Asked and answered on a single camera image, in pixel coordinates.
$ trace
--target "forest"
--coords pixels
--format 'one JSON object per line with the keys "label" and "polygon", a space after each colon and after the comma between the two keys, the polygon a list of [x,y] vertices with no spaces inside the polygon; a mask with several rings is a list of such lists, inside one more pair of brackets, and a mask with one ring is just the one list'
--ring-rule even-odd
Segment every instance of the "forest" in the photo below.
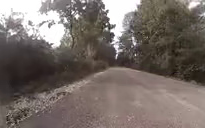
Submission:
{"label": "forest", "polygon": [[205,85],[205,0],[141,0],[123,20],[117,62]]}
{"label": "forest", "polygon": [[[119,37],[102,0],[46,0],[39,13],[54,11],[59,21],[37,25],[31,20],[24,25],[21,12],[1,17],[0,99],[3,105],[11,99],[21,104],[9,105],[7,124],[17,124],[62,95],[53,89],[113,66],[205,85],[205,0],[190,7],[192,2],[141,0],[125,14]],[[64,27],[59,47],[39,32],[56,24]]]}
{"label": "forest", "polygon": [[110,23],[108,10],[101,0],[74,0],[42,3],[39,11],[56,11],[65,34],[59,47],[45,41],[39,28],[56,24],[43,21],[36,26],[31,20],[23,24],[23,13],[11,11],[0,22],[0,91],[12,93],[31,88],[32,81],[73,81],[93,72],[113,66],[116,51],[112,45],[115,25]]}

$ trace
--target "leafy tree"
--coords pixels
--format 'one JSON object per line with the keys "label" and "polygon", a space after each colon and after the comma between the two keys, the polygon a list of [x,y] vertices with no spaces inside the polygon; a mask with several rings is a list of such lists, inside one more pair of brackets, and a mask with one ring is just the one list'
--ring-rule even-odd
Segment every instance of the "leafy tree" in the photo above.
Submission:
{"label": "leafy tree", "polygon": [[113,41],[114,33],[111,30],[115,26],[109,23],[108,10],[101,0],[73,0],[71,4],[55,1],[50,4],[50,9],[60,14],[61,22],[69,30],[72,38],[71,48],[82,51],[81,55],[95,58],[99,43]]}

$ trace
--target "gravel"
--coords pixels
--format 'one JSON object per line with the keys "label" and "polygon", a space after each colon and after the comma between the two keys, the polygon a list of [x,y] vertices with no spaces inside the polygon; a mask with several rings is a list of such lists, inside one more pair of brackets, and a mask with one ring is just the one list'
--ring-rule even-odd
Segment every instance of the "gravel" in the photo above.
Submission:
{"label": "gravel", "polygon": [[46,108],[50,108],[58,100],[89,82],[90,80],[82,80],[50,92],[38,93],[32,96],[23,96],[9,105],[3,106],[8,127],[16,128],[19,122],[33,114],[45,110]]}

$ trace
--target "paved road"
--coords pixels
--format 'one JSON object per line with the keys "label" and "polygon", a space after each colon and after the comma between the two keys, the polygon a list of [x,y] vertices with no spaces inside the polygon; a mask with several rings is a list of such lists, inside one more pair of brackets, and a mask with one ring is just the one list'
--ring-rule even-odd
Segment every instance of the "paved road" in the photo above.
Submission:
{"label": "paved road", "polygon": [[205,88],[112,68],[21,128],[205,128]]}

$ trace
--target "roadside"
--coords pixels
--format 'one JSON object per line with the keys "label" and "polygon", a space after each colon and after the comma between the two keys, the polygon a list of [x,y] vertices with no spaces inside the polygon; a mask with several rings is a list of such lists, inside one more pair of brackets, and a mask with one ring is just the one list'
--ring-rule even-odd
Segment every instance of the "roadside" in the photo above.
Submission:
{"label": "roadside", "polygon": [[70,84],[60,81],[60,83],[57,83],[60,84],[60,87],[58,88],[54,87],[54,89],[49,89],[48,91],[38,90],[34,94],[22,95],[17,98],[17,100],[4,105],[4,115],[6,115],[8,127],[15,128],[19,122],[32,116],[33,114],[42,112],[45,109],[50,109],[50,107],[58,100],[62,99],[66,95],[69,95],[75,89],[86,85],[90,82],[91,77],[95,77],[97,74],[100,73],[95,73]]}

